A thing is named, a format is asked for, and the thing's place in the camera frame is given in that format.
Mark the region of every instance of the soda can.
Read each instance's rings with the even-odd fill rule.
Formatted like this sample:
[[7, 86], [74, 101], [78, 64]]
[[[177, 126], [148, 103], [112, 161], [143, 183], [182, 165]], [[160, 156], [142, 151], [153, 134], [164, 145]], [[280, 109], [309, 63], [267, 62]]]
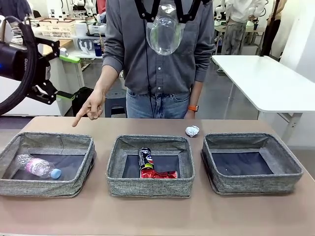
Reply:
[[94, 40], [93, 43], [94, 43], [95, 56], [101, 57], [102, 56], [102, 47], [100, 45], [100, 41]]
[[139, 167], [140, 170], [154, 170], [154, 164], [151, 157], [151, 149], [143, 147], [139, 149]]

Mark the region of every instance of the floor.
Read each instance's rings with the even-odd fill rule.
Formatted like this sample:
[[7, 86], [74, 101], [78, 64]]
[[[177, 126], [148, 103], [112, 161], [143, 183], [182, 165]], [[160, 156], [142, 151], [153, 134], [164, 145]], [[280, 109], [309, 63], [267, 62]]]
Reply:
[[[224, 74], [216, 72], [217, 67], [212, 63], [204, 82], [199, 99], [198, 119], [223, 119], [226, 108], [231, 81]], [[101, 64], [91, 64], [83, 71], [84, 81], [87, 87], [94, 88], [99, 77]], [[120, 89], [122, 82], [117, 81], [113, 88]], [[231, 110], [227, 113], [227, 119], [257, 119], [257, 109], [237, 90]], [[0, 151], [5, 145], [31, 120], [32, 118], [0, 117]], [[315, 178], [315, 149], [293, 150], [293, 153]]]

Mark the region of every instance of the blue jeans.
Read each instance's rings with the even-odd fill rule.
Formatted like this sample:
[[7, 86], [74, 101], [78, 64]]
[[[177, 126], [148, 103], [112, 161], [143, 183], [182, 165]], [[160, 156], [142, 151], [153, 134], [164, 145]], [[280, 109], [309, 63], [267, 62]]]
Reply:
[[[151, 97], [154, 118], [183, 119], [189, 105], [189, 93], [154, 94]], [[149, 95], [127, 90], [128, 118], [153, 118]]]

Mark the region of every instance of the blue bottle cap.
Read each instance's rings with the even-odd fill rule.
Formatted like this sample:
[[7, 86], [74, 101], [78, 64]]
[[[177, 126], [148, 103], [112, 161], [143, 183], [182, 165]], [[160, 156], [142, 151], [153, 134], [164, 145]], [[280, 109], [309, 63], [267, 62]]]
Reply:
[[50, 173], [51, 178], [59, 178], [61, 176], [61, 170], [59, 169], [53, 169]]

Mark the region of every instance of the stool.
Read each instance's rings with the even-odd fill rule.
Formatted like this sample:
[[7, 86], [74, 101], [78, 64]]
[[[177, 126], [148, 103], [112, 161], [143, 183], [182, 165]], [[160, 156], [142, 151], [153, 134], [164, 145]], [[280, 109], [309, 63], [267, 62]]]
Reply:
[[105, 96], [105, 117], [125, 114], [127, 117], [125, 89], [109, 90]]

